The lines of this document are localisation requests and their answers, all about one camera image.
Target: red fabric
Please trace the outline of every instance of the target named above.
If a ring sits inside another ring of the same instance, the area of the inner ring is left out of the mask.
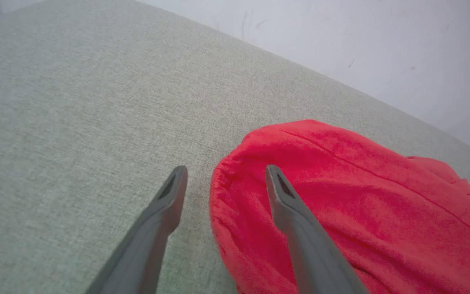
[[[246,294],[297,293],[264,179],[278,166],[372,293],[470,293],[470,185],[306,120],[249,133],[215,168],[209,200],[222,260]]]

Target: gray fabric surface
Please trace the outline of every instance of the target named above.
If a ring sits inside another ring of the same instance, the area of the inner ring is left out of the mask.
[[[190,177],[160,293],[235,293],[211,171],[250,130],[318,119],[470,181],[470,147],[363,93],[130,0],[0,16],[0,294],[82,293],[172,168]]]

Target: gray plastic arm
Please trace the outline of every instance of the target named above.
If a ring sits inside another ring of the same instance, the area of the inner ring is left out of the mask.
[[[112,253],[87,294],[155,293],[166,241],[181,219],[187,182],[186,167],[176,167]]]
[[[275,225],[288,239],[299,294],[369,293],[278,167],[267,166],[266,186]]]

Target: red garment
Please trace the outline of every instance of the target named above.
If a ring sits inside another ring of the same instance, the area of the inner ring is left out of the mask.
[[[470,293],[470,185],[445,163],[405,158],[313,120],[249,133],[215,168],[209,200],[222,260],[246,294],[297,293],[273,223],[278,166],[371,293]]]

